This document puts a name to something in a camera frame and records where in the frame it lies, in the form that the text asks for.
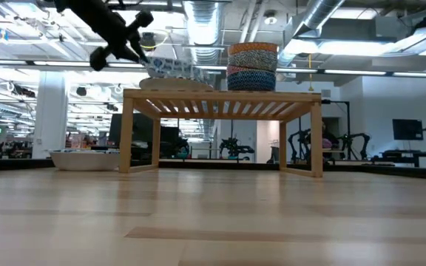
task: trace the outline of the desk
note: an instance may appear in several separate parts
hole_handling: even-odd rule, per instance
[[[278,120],[280,121],[280,170],[303,176],[322,177],[321,105],[320,93],[125,89],[119,171],[129,173],[158,167],[161,118]],[[130,167],[129,147],[132,139],[134,109],[154,120],[150,166]],[[311,113],[311,171],[287,168],[287,122],[309,112]]]
[[[392,163],[411,163],[415,167],[420,167],[420,158],[426,157],[425,151],[385,151],[382,152],[382,158],[374,157],[371,161],[374,162],[392,162]],[[409,154],[410,157],[403,157],[403,154]]]

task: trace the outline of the white bowl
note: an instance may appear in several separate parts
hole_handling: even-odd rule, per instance
[[[53,164],[64,171],[112,171],[119,166],[119,153],[52,151]]]

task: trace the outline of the white column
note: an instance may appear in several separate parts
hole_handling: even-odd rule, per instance
[[[69,92],[70,84],[63,72],[41,72],[35,116],[34,159],[48,157],[46,150],[65,147]]]

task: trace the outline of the table leg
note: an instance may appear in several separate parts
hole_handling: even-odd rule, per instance
[[[322,107],[311,106],[311,171],[314,177],[323,177]]]
[[[160,158],[160,119],[153,120],[152,127],[152,164],[159,165]]]
[[[287,168],[287,122],[279,125],[279,168]]]
[[[124,98],[123,101],[123,115],[121,118],[121,143],[120,148],[120,162],[119,172],[129,173],[131,167],[131,142],[132,142],[132,123],[134,112],[132,98]]]

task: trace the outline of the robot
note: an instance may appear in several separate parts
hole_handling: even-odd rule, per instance
[[[222,140],[220,144],[220,155],[223,154],[224,148],[228,149],[228,156],[237,158],[239,154],[253,154],[255,150],[250,146],[239,146],[237,138],[230,137],[227,140]],[[249,157],[244,157],[242,160],[249,160]]]
[[[107,57],[113,54],[117,59],[123,58],[139,63],[148,63],[146,55],[139,44],[141,36],[139,27],[147,27],[154,21],[152,14],[141,11],[136,19],[126,26],[126,22],[116,12],[112,12],[102,0],[52,0],[55,1],[57,12],[70,8],[92,30],[108,42],[106,47],[98,47],[89,56],[89,65],[96,71],[101,71],[107,65]],[[131,51],[126,47],[129,42]]]
[[[310,148],[308,147],[308,141],[307,141],[307,136],[309,133],[310,133],[310,129],[299,130],[298,132],[295,132],[288,137],[288,142],[290,143],[290,146],[292,147],[292,158],[291,158],[292,163],[297,163],[298,159],[307,158],[307,156],[310,154]],[[299,145],[303,147],[302,154],[299,154],[299,158],[297,158],[297,150],[295,149],[295,146],[294,146],[294,137],[297,135],[299,136]]]
[[[359,154],[361,155],[361,160],[367,160],[368,158],[368,154],[366,153],[366,150],[368,149],[368,143],[369,140],[371,140],[371,137],[367,134],[364,133],[359,133],[359,134],[345,134],[342,137],[338,137],[338,140],[342,140],[343,141],[343,146],[341,148],[342,151],[345,151],[345,149],[348,149],[350,154],[353,155],[355,160],[358,160],[357,156],[354,154],[353,149],[351,148],[353,145],[353,139],[355,137],[363,137],[364,138],[364,144],[362,145],[362,149],[359,152]],[[341,160],[345,159],[345,153],[341,153],[340,154]]]

